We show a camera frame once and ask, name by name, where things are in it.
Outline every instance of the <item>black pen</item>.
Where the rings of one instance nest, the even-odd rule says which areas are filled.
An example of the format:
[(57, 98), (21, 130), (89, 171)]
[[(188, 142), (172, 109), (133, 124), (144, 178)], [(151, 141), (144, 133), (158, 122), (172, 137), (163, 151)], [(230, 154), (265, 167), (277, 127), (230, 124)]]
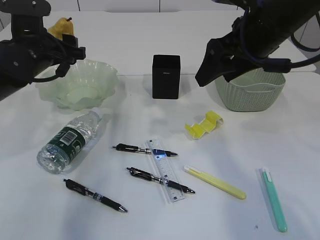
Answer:
[(153, 181), (153, 182), (156, 182), (156, 183), (159, 183), (159, 184), (162, 184), (162, 185), (164, 184), (164, 181), (165, 181), (167, 186), (170, 187), (170, 188), (182, 190), (184, 193), (190, 193), (190, 194), (195, 194), (196, 193), (194, 190), (192, 190), (191, 188), (189, 188), (187, 186), (181, 185), (181, 184), (179, 184), (179, 183), (177, 183), (175, 181), (170, 181), (170, 180), (167, 180), (167, 179), (165, 179), (163, 181), (160, 177), (154, 176), (149, 172), (142, 171), (142, 170), (134, 168), (134, 167), (127, 167), (126, 169), (130, 171), (130, 174), (133, 177), (141, 178), (141, 179), (144, 179), (144, 180), (147, 180), (147, 181)]
[(122, 212), (122, 213), (128, 212), (128, 210), (124, 206), (121, 206), (121, 204), (119, 204), (115, 201), (112, 201), (111, 199), (109, 199), (109, 198), (107, 198), (97, 192), (93, 192), (89, 188), (82, 186), (81, 184), (79, 184), (75, 181), (72, 181), (70, 179), (68, 179), (68, 180), (64, 179), (63, 181), (65, 182), (65, 186), (72, 191), (75, 191), (83, 196), (89, 196), (89, 197), (93, 198), (94, 200), (96, 200), (104, 205), (107, 205), (108, 207), (113, 208), (114, 210), (117, 210), (119, 212)]
[[(131, 145), (126, 145), (123, 143), (119, 143), (117, 146), (112, 146), (114, 149), (118, 151), (123, 151), (123, 152), (131, 152), (131, 153), (143, 153), (143, 154), (151, 154), (151, 150), (149, 148), (141, 148), (138, 146), (131, 146)], [(159, 149), (154, 149), (153, 153), (155, 155), (161, 155), (161, 154), (166, 154), (167, 157), (174, 157), (177, 156), (178, 154), (173, 152), (173, 151), (166, 151), (166, 150), (159, 150)]]

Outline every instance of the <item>green marker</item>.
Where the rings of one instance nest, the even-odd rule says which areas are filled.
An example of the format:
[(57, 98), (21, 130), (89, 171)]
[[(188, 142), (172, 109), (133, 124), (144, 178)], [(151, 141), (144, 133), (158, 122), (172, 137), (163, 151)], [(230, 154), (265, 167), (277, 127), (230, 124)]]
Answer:
[(262, 168), (262, 179), (264, 181), (266, 191), (268, 193), (276, 226), (280, 232), (284, 233), (288, 230), (286, 219), (282, 211), (281, 204), (277, 195), (274, 182), (271, 178), (270, 171), (266, 167)]

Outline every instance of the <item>pear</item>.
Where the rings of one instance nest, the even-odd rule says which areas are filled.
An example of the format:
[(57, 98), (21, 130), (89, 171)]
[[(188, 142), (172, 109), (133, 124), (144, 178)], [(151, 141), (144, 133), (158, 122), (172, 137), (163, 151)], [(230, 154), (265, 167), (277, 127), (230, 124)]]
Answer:
[(55, 36), (57, 39), (62, 40), (62, 34), (68, 34), (74, 36), (74, 24), (70, 18), (61, 17), (55, 25), (48, 28), (48, 32)]

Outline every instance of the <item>white table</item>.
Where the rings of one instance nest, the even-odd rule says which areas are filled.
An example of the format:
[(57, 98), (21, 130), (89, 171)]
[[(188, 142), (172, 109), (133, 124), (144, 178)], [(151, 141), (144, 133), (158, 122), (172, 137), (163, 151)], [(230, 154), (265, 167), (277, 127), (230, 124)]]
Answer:
[[(36, 155), (79, 112), (41, 101), (30, 85), (0, 102), (1, 240), (318, 240), (320, 237), (320, 76), (285, 75), (287, 84), (263, 112), (227, 110), (214, 83), (200, 88), (182, 75), (178, 100), (152, 99), (151, 76), (121, 76), (116, 93), (102, 103), (108, 114), (96, 144), (78, 156), (72, 172), (52, 175)], [(200, 140), (185, 134), (209, 110), (224, 125)], [(118, 152), (118, 143), (144, 145), (161, 139), (181, 182), (196, 191), (176, 203), (162, 187), (134, 178), (126, 167), (155, 173), (148, 155)], [(238, 200), (182, 171), (192, 165), (247, 193)], [(276, 231), (256, 169), (269, 167), (288, 232)], [(72, 192), (70, 178), (128, 208), (124, 214)]]
[[(210, 39), (221, 38), (232, 29), (241, 10), (112, 13), (103, 11), (59, 11), (44, 17), (51, 27), (61, 17), (72, 17), (79, 46), (86, 47), (88, 59), (108, 63), (120, 75), (145, 75), (152, 72), (153, 55), (180, 55), (181, 73), (196, 74)], [(0, 39), (10, 39), (10, 25)], [(288, 40), (271, 55), (292, 62), (306, 57)], [(314, 65), (293, 69), (313, 72)]]

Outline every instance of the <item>pen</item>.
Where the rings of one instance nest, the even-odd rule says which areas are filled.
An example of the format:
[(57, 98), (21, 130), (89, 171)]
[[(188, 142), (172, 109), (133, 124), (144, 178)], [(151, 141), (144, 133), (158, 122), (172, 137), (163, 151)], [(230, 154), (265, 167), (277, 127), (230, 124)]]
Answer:
[(107, 198), (97, 192), (93, 192), (89, 188), (82, 186), (81, 184), (79, 184), (75, 181), (72, 181), (70, 179), (68, 179), (68, 180), (64, 179), (63, 181), (65, 182), (65, 186), (72, 191), (75, 191), (83, 196), (89, 196), (89, 197), (93, 198), (94, 200), (96, 200), (104, 205), (107, 205), (108, 207), (113, 208), (114, 210), (117, 210), (119, 212), (122, 212), (122, 213), (128, 212), (128, 210), (124, 206), (121, 206), (121, 204), (119, 204), (115, 201), (112, 201), (111, 199), (109, 199), (109, 198)]
[(219, 178), (216, 178), (214, 176), (211, 176), (210, 174), (200, 171), (199, 169), (196, 169), (191, 166), (184, 166), (184, 171), (191, 174), (192, 176), (195, 176), (198, 179), (201, 179), (208, 184), (211, 184), (218, 189), (221, 189), (222, 191), (236, 197), (237, 199), (246, 199), (247, 195), (244, 191), (241, 191), (240, 189), (230, 185), (229, 183), (222, 181)]
[(266, 168), (262, 168), (262, 179), (268, 193), (270, 205), (274, 215), (275, 223), (280, 232), (284, 233), (287, 231), (287, 223), (284, 213), (281, 208), (281, 204), (278, 198), (278, 194), (271, 178), (270, 171)]
[[(131, 145), (123, 144), (123, 143), (119, 143), (117, 146), (112, 146), (112, 147), (118, 151), (123, 151), (123, 152), (143, 153), (143, 154), (151, 154), (152, 153), (149, 148), (141, 148), (138, 146), (131, 146)], [(159, 150), (159, 149), (154, 149), (153, 153), (155, 155), (166, 154), (167, 157), (173, 157), (173, 156), (178, 155), (177, 153), (175, 153), (173, 151), (165, 151), (165, 150)]]
[(181, 185), (175, 181), (170, 181), (165, 179), (164, 181), (157, 176), (152, 175), (149, 172), (146, 171), (142, 171), (140, 169), (134, 168), (134, 167), (127, 167), (127, 170), (130, 171), (131, 176), (136, 177), (136, 178), (141, 178), (147, 181), (153, 181), (159, 184), (164, 184), (164, 181), (166, 183), (166, 185), (170, 188), (174, 188), (174, 189), (178, 189), (178, 190), (182, 190), (184, 193), (190, 193), (190, 194), (195, 194), (196, 192), (194, 190), (192, 190), (191, 188)]

